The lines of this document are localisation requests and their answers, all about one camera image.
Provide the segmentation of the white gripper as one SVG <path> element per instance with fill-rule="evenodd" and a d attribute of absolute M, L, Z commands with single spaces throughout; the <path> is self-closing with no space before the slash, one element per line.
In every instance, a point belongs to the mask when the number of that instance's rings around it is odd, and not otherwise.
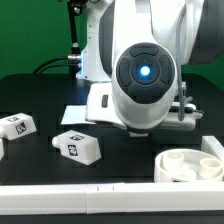
<path fill-rule="evenodd" d="M 131 136 L 145 135 L 155 129 L 192 131 L 202 118 L 194 104 L 185 106 L 184 120 L 178 119 L 180 103 L 174 95 L 165 94 L 152 104 L 134 102 L 120 88 L 110 82 L 95 83 L 90 87 L 86 106 L 86 120 L 106 122 L 127 130 Z"/>

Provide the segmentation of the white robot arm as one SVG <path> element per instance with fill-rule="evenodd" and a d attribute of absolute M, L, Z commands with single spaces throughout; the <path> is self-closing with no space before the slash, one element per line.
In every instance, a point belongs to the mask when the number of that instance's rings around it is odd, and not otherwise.
<path fill-rule="evenodd" d="M 93 82 L 85 119 L 140 134 L 193 130 L 203 112 L 181 67 L 224 53 L 224 0 L 98 0 L 89 10 L 97 40 L 83 60 Z"/>

